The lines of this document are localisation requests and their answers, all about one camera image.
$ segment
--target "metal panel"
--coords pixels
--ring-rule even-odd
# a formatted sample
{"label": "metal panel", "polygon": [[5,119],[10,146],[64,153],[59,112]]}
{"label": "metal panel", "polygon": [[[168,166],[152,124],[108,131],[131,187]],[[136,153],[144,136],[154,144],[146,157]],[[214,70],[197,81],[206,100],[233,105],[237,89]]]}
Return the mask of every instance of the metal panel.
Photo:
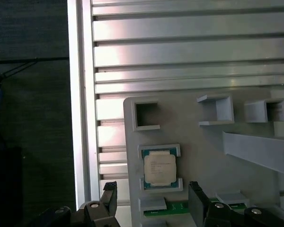
{"label": "metal panel", "polygon": [[99,169],[98,169],[98,147],[97,147],[97,119],[96,119],[96,94],[94,67],[90,62],[93,62],[93,35],[92,35],[92,16],[91,2],[82,1],[82,22],[83,22],[83,64],[84,64],[84,79],[85,79],[85,101],[86,101],[86,130],[87,130],[87,146],[88,146],[88,162],[89,162],[89,183],[91,200],[100,199],[99,190]]}
{"label": "metal panel", "polygon": [[97,120],[123,119],[124,98],[97,100]]}
{"label": "metal panel", "polygon": [[204,36],[272,33],[284,33],[284,13],[160,17],[94,22],[95,41],[185,36],[202,39]]}
{"label": "metal panel", "polygon": [[284,58],[284,38],[109,45],[94,50],[96,67],[268,60]]}
{"label": "metal panel", "polygon": [[204,79],[175,79],[144,82],[125,82],[111,84],[97,84],[96,93],[163,91],[180,89],[216,88],[216,87],[244,87],[284,84],[284,75],[278,76],[247,76]]}
{"label": "metal panel", "polygon": [[125,147],[124,125],[99,126],[98,145],[99,147]]}
{"label": "metal panel", "polygon": [[126,152],[100,153],[100,163],[127,162]]}
{"label": "metal panel", "polygon": [[94,0],[93,15],[284,8],[284,0]]}
{"label": "metal panel", "polygon": [[193,79],[235,77],[247,75],[278,75],[284,74],[284,64],[257,64],[257,65],[227,65],[227,66],[186,66],[166,67],[149,70],[105,71],[96,73],[97,83],[132,82],[163,79]]}
{"label": "metal panel", "polygon": [[76,1],[68,0],[68,20],[69,44],[70,44],[70,74],[71,74],[71,120],[72,120],[72,140],[74,152],[74,173],[75,173],[75,191],[76,191],[76,208],[90,199],[88,191],[88,182],[86,177],[87,160],[84,158],[86,151],[84,141],[85,124],[84,109],[82,106],[82,86],[83,65],[79,60],[80,54],[80,34],[78,27],[81,22],[81,14],[78,8],[80,5]]}
{"label": "metal panel", "polygon": [[129,202],[129,184],[128,179],[116,179],[116,180],[101,180],[101,190],[103,189],[105,183],[117,181],[118,187],[118,204]]}
{"label": "metal panel", "polygon": [[100,174],[127,174],[127,163],[100,164]]}

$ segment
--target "metal frame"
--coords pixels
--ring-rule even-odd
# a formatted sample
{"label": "metal frame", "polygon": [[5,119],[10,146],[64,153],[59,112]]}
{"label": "metal frame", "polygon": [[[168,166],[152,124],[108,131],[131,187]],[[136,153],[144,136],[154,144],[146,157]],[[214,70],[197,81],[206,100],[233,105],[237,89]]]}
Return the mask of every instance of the metal frame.
{"label": "metal frame", "polygon": [[[194,58],[187,62],[187,58],[191,57],[190,54],[187,54],[184,59],[177,60],[174,56],[168,58],[168,55],[164,54],[164,48],[158,47],[162,47],[162,44],[164,47],[177,44],[177,47],[187,49],[186,44],[189,44],[190,48],[197,48],[195,43],[200,44],[200,39],[203,39],[199,37],[200,34],[189,33],[190,36],[185,37],[187,33],[173,36],[174,32],[172,32],[170,36],[169,26],[167,30],[152,29],[149,33],[139,30],[139,26],[134,29],[129,26],[133,22],[141,25],[147,25],[147,21],[157,23],[160,17],[169,18],[170,13],[172,15],[169,21],[175,22],[185,16],[182,13],[187,11],[192,13],[188,15],[190,20],[196,22],[195,16],[208,12],[216,14],[215,11],[217,11],[220,14],[228,10],[241,10],[246,13],[251,12],[253,18],[257,12],[260,12],[263,19],[262,16],[266,13],[272,15],[284,9],[284,0],[246,0],[244,2],[222,0],[222,2],[223,4],[190,0],[176,2],[171,0],[68,0],[77,207],[85,201],[99,198],[101,190],[99,174],[102,181],[119,180],[119,183],[124,183],[122,187],[128,187],[123,123],[123,101],[126,97],[154,95],[158,91],[167,90],[177,93],[179,90],[199,88],[283,85],[278,87],[284,89],[284,27],[278,27],[276,31],[271,30],[269,26],[262,27],[261,32],[254,33],[254,26],[251,26],[246,27],[245,33],[242,34],[240,29],[237,32],[231,30],[228,33],[224,23],[220,23],[222,27],[214,33],[207,34],[208,40],[201,42],[205,45],[211,43],[215,53],[220,53],[219,50],[223,48],[216,45],[217,42],[224,43],[220,39],[223,38],[221,35],[228,38],[231,36],[230,38],[234,39],[230,43],[238,50],[238,55],[233,59],[233,48],[231,48],[228,51],[230,54],[225,57],[226,62],[220,64],[216,62],[220,56],[212,56],[213,50],[210,48],[202,59],[199,59],[199,56],[197,58],[193,56]],[[230,17],[240,19],[241,22],[249,18],[236,13],[227,14],[225,17],[219,16],[219,18],[228,19]],[[211,22],[215,16],[204,16],[204,18]],[[100,27],[99,30],[93,27],[94,25],[98,25],[98,28],[100,25],[106,26]],[[109,32],[117,31],[118,36],[103,37],[101,36],[103,34],[96,34],[103,31],[102,29],[107,29]],[[213,42],[217,35],[221,37]],[[250,44],[257,46],[253,43],[255,37],[279,48],[260,48],[261,56],[258,56],[256,49],[249,47]],[[244,52],[244,56],[240,55],[240,51],[245,50],[245,46],[241,46],[242,43],[251,48],[251,51]],[[169,49],[177,50],[173,45]],[[144,53],[146,57],[141,58],[141,54],[137,54],[135,50],[141,51],[141,54]],[[154,56],[153,52],[161,53],[155,61],[148,57]],[[122,61],[109,61],[114,58],[113,55]],[[211,57],[212,62],[208,62],[207,56]],[[129,204],[129,196],[123,194],[122,205],[118,204],[116,216],[119,221],[124,222],[123,226],[130,227],[130,207],[126,204]]]}
{"label": "metal frame", "polygon": [[[68,27],[77,209],[87,201],[99,200],[100,198],[96,103],[94,90],[92,89],[94,86],[94,70],[92,65],[86,64],[86,61],[93,62],[90,4],[89,0],[68,0],[68,17],[72,18],[68,20]],[[88,87],[82,89],[82,84],[85,84],[85,81],[87,81]]]}

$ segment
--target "screw head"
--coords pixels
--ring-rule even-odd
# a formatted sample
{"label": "screw head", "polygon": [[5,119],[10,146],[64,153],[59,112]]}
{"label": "screw head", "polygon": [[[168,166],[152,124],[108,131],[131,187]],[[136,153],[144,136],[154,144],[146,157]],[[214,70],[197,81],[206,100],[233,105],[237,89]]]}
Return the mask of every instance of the screw head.
{"label": "screw head", "polygon": [[214,206],[216,208],[223,208],[224,207],[224,205],[222,203],[216,203]]}
{"label": "screw head", "polygon": [[55,211],[55,214],[61,214],[61,213],[63,213],[63,212],[64,212],[63,209],[58,209],[58,210]]}
{"label": "screw head", "polygon": [[252,209],[251,212],[254,214],[262,214],[262,212],[258,209]]}

